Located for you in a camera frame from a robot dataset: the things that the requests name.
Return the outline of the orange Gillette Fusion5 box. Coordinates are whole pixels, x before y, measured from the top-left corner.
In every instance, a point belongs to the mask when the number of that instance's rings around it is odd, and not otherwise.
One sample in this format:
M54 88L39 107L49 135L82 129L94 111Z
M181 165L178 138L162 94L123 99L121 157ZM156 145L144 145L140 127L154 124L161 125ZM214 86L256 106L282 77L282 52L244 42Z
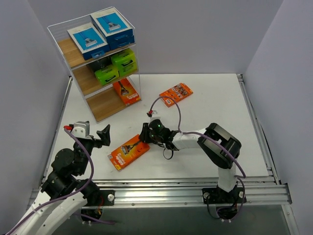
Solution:
M136 135L111 152L108 158L115 169L121 171L149 150L150 146Z
M139 93L127 77L113 83L113 88L126 106L141 100Z

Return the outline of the orange Gillette cartridge box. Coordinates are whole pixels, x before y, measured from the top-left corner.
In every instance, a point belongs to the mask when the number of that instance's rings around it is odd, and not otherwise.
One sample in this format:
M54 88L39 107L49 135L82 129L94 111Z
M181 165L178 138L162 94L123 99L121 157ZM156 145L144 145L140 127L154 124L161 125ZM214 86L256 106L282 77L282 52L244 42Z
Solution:
M182 101L193 94L193 91L184 83L179 83L159 94L161 100L167 107Z

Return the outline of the green black Gillette Labs box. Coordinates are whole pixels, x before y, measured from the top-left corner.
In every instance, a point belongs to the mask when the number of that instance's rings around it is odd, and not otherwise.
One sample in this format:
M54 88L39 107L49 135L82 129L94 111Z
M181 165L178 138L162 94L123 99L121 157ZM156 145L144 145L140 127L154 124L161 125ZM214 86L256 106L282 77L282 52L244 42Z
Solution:
M112 64L109 57L88 64L88 68L94 73L101 86L107 85L120 77L118 68Z
M137 63L132 63L132 64L129 64L127 66L119 66L118 67L120 77L125 77L128 74L133 73L136 70L137 70Z
M136 63L135 53L130 48L124 49L112 55L111 62L119 70L124 69L126 66Z

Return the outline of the blue Harry's razor box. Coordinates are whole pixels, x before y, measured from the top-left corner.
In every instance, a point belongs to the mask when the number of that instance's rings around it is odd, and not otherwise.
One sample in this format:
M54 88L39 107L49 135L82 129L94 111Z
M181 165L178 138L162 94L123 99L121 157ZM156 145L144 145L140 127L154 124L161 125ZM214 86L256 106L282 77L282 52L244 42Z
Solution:
M125 37L125 38L122 38L122 39L118 39L118 40L112 41L112 42L109 43L109 46L110 46L110 50L115 50L115 49L127 46L129 44L133 44L134 42L135 42L135 38L134 38L134 35L133 35L133 36L130 36L130 37Z
M92 23L86 23L67 30L84 60L104 56L110 51L110 46Z

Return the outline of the blue white Harry's box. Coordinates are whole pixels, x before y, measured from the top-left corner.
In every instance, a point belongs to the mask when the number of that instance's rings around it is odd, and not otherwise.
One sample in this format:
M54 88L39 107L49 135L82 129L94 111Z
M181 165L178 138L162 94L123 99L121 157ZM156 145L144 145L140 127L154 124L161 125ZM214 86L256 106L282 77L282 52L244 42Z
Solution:
M134 36L133 27L115 7L93 12L90 18L108 44L121 44Z

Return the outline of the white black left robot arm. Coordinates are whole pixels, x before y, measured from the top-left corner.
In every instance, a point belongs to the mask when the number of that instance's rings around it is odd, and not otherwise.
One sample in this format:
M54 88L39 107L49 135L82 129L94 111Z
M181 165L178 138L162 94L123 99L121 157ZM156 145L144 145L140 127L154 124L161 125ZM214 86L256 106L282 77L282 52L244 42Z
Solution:
M64 126L64 131L74 140L72 149L59 150L51 164L52 172L42 184L36 199L7 232L9 235L50 235L81 207L101 207L105 197L92 181L94 148L109 146L110 125L97 131L97 139L90 135L90 123L78 121Z

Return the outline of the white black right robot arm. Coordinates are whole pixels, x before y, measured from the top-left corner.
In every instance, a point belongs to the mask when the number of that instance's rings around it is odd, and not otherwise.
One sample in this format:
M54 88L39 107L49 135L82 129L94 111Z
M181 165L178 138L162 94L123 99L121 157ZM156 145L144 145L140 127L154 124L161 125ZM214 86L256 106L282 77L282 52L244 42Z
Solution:
M166 128L160 119L154 119L143 124L139 139L144 143L168 149L172 153L183 149L202 149L218 167L218 198L228 202L235 196L235 162L242 144L218 124L211 123L207 128L198 131L179 132Z

